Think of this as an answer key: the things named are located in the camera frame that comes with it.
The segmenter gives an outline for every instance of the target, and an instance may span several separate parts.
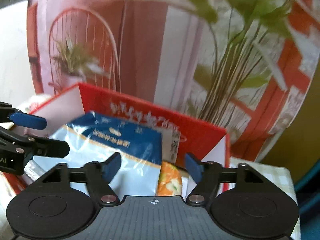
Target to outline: blue and white package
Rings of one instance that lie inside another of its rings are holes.
[[[121,168],[110,183],[118,197],[156,194],[162,162],[161,133],[90,112],[62,126],[50,138],[66,141],[70,153],[63,159],[35,156],[34,162],[44,171],[61,162],[69,168],[82,167],[92,161],[103,162],[119,152]],[[88,194],[83,183],[71,186]]]

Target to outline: ribbed gray surface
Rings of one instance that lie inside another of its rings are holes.
[[[217,227],[205,209],[181,197],[129,196],[123,204],[102,208],[95,221],[66,240],[238,240]]]

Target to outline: silver screw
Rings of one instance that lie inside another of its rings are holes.
[[[104,203],[112,203],[116,200],[117,200],[116,196],[113,196],[113,195],[104,195],[101,197],[101,201]]]
[[[16,152],[17,152],[17,153],[24,153],[24,149],[16,148]]]
[[[204,197],[201,195],[192,195],[189,197],[189,201],[191,201],[192,203],[201,203],[204,201]]]

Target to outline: orange snack bag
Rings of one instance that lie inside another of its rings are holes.
[[[168,162],[162,162],[157,196],[181,195],[182,178],[176,166]]]

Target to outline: yellow wall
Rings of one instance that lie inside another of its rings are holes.
[[[320,158],[320,69],[293,123],[284,131],[262,163],[286,167],[293,182]]]

